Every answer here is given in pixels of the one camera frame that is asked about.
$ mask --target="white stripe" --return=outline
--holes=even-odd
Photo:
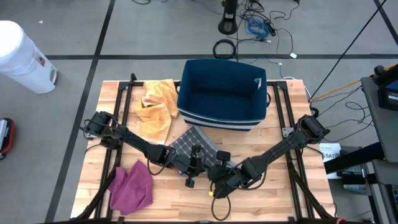
[[[199,121],[193,118],[189,118],[187,116],[183,116],[184,120],[186,121],[191,121],[196,124],[202,124],[202,125],[207,125],[215,128],[232,128],[232,129],[253,129],[256,127],[256,125],[226,125],[226,124],[215,124],[215,123],[209,123],[209,122],[204,122],[204,121]]]
[[[391,96],[391,95],[389,95],[388,98],[390,98],[390,99],[392,99],[392,100],[398,100],[398,97],[396,97],[396,96]]]
[[[264,119],[259,119],[259,120],[247,120],[247,121],[230,121],[230,120],[226,121],[226,120],[218,120],[218,119],[214,119],[214,118],[207,118],[207,117],[204,117],[204,116],[200,116],[200,115],[197,115],[197,114],[190,113],[190,112],[185,111],[185,110],[180,109],[180,108],[179,108],[179,110],[184,112],[184,113],[186,113],[186,114],[189,114],[189,115],[192,115],[192,116],[195,116],[195,117],[198,117],[198,118],[207,119],[209,121],[225,122],[225,123],[251,123],[251,122],[254,123],[254,122],[261,122],[261,121],[264,120]]]

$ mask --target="metal bracket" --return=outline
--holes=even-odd
[[[124,223],[124,217],[119,217],[117,224],[123,224]]]
[[[276,85],[279,88],[287,91],[287,83],[286,83],[286,81],[276,81]]]
[[[284,137],[287,137],[293,130],[294,128],[282,128],[282,133]]]
[[[294,220],[294,217],[287,217],[289,224],[295,224],[296,221]]]

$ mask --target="checkered cloth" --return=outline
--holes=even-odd
[[[217,151],[219,148],[201,131],[198,126],[193,126],[184,134],[182,134],[177,140],[175,140],[170,147],[176,150],[177,154],[186,154],[191,156],[192,146],[200,145],[202,150],[198,153],[199,158],[205,158],[205,164],[208,166],[214,166],[221,164],[216,158]]]

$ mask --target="black equipment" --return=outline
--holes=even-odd
[[[374,68],[373,80],[379,86],[379,106],[398,111],[398,65],[385,70],[379,65]]]
[[[319,143],[329,132],[313,116],[305,115],[284,140],[262,155],[247,158],[230,169],[225,166],[210,167],[208,177],[215,184],[214,197],[224,198],[236,189],[249,189],[261,180],[271,162],[292,149],[302,149],[307,144]]]
[[[236,24],[236,8],[238,7],[238,0],[223,1],[224,14],[221,22],[218,24],[218,31],[225,35],[234,34],[238,31]]]
[[[145,158],[151,163],[163,168],[177,169],[186,174],[188,179],[196,177],[204,172],[205,165],[196,153],[199,152],[200,146],[193,146],[191,157],[185,154],[175,153],[175,149],[158,144],[151,144],[130,130],[124,125],[118,124],[117,119],[107,112],[96,112],[88,124],[84,128],[80,128],[85,134],[90,134],[101,138],[100,144],[104,147],[117,149],[121,142],[135,147],[138,151],[144,153]]]

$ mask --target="yellow cable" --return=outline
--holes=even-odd
[[[387,67],[384,68],[384,70],[388,70],[388,69],[390,69],[390,68],[392,68],[392,67],[394,67],[394,66],[396,66],[396,65],[387,66]],[[321,95],[321,96],[318,96],[318,97],[316,97],[316,98],[311,99],[311,100],[310,100],[310,103],[314,102],[315,100],[319,100],[320,98],[323,98],[323,97],[325,97],[325,96],[327,96],[327,95],[330,95],[330,94],[332,94],[332,93],[334,93],[334,92],[336,92],[336,91],[339,91],[339,90],[342,90],[342,89],[347,88],[347,87],[349,87],[349,86],[352,86],[352,85],[354,85],[355,83],[359,83],[360,81],[361,81],[361,80],[356,80],[356,81],[354,81],[354,82],[352,82],[352,83],[349,83],[349,84],[347,84],[347,85],[343,85],[343,86],[341,86],[341,87],[335,88],[335,89],[332,90],[332,91],[329,91],[329,92],[327,92],[327,93],[325,93],[325,94],[323,94],[323,95]]]

